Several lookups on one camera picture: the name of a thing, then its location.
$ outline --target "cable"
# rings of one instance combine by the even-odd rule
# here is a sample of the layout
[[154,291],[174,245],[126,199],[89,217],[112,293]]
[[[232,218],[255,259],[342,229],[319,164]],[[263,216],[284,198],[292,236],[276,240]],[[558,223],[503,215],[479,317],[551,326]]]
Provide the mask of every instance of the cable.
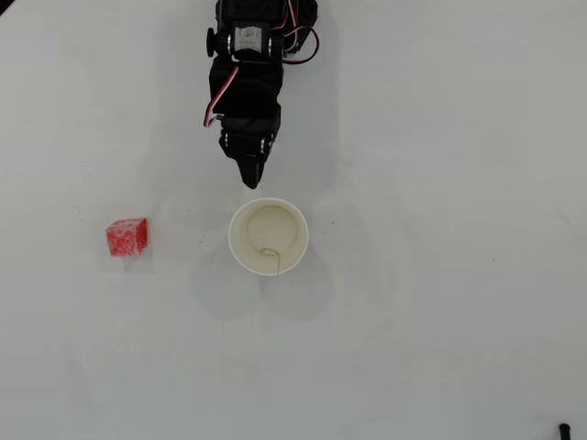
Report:
[[297,46],[297,31],[300,29],[295,30],[297,28],[297,15],[295,14],[294,4],[292,3],[292,0],[287,0],[287,1],[290,5],[290,12],[292,14],[292,22],[293,22],[293,28],[294,28],[293,32],[295,32],[295,39],[293,40],[293,45],[289,49],[285,50],[286,52],[289,52],[290,50],[293,50]]
[[306,62],[309,62],[311,59],[313,59],[316,56],[316,54],[318,53],[318,51],[320,50],[320,37],[318,36],[318,33],[316,32],[316,30],[311,26],[298,26],[298,27],[294,28],[291,32],[285,34],[285,37],[289,37],[293,33],[295,33],[295,35],[297,36],[297,32],[300,29],[306,29],[306,28],[310,29],[310,31],[314,34],[314,37],[316,37],[316,49],[314,50],[314,53],[312,54],[312,56],[310,58],[306,58],[305,60],[283,60],[284,64],[304,64]]
[[208,121],[208,125],[206,126],[206,128],[210,128],[216,121],[221,121],[222,119],[224,119],[224,115],[214,116],[212,119]]
[[218,92],[218,94],[216,95],[216,98],[214,98],[210,102],[210,104],[208,104],[208,107],[205,109],[204,127],[206,127],[206,128],[211,127],[212,124],[214,124],[214,122],[220,118],[221,115],[216,115],[216,116],[210,118],[210,112],[212,112],[212,109],[214,109],[216,104],[218,104],[218,101],[220,101],[220,98],[225,93],[228,86],[237,77],[237,73],[238,73],[238,66],[235,66],[235,68],[232,70],[232,73],[230,73],[230,76],[228,77],[227,82],[222,86],[222,88],[220,89],[220,92]]
[[285,10],[285,19],[283,20],[283,23],[281,23],[279,26],[272,27],[271,30],[277,30],[277,29],[283,29],[283,28],[285,28],[285,25],[287,25],[287,19],[289,17],[290,17],[290,11]]

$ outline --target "white surface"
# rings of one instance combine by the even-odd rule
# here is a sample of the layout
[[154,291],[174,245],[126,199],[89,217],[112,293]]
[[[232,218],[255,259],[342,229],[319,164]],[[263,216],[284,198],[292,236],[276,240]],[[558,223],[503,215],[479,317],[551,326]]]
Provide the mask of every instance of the white surface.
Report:
[[[320,4],[256,192],[202,128],[213,0],[0,17],[2,438],[587,438],[587,2]],[[260,195],[311,230],[272,280],[227,245]]]
[[230,221],[228,245],[238,263],[257,275],[275,277],[293,270],[308,250],[304,215],[275,197],[245,203]]

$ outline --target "white paper cup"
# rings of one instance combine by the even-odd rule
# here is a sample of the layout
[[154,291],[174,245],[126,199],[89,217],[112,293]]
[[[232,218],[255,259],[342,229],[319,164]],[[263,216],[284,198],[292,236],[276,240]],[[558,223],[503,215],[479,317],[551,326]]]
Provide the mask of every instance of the white paper cup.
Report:
[[308,223],[282,199],[251,200],[232,217],[228,244],[240,265],[257,275],[274,277],[293,269],[308,249]]

